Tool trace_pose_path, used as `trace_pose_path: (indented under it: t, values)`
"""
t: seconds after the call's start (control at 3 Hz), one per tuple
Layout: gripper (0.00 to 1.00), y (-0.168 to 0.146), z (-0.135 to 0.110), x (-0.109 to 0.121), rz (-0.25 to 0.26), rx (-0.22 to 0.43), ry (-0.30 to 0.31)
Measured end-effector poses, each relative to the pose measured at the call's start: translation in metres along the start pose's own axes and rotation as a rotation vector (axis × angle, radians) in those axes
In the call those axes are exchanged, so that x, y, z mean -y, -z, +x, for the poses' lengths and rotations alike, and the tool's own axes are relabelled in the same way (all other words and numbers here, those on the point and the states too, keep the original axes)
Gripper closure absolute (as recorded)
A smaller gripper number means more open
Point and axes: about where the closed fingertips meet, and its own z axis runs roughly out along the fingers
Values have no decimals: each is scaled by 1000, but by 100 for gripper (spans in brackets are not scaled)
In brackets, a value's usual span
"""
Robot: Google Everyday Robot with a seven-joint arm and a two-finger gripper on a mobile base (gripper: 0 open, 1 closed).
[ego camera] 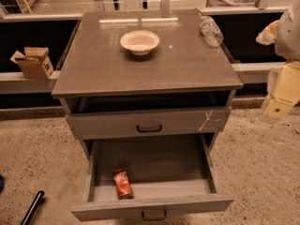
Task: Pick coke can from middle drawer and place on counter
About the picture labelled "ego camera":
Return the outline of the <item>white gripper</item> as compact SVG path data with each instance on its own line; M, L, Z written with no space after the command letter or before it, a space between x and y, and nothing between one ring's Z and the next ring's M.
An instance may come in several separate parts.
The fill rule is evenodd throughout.
M262 45L276 42L278 21L269 23L256 37ZM300 100L300 62L287 61L282 68L272 68L268 77L268 96L262 103L263 114L273 120L288 115Z

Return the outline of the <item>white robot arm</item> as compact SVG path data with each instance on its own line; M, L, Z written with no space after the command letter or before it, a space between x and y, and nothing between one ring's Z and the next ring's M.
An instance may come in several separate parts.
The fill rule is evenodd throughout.
M300 0L294 0L279 20L269 23L256 37L262 45L275 45L285 59L282 68L271 68L267 97L262 103L263 119L276 122L300 101Z

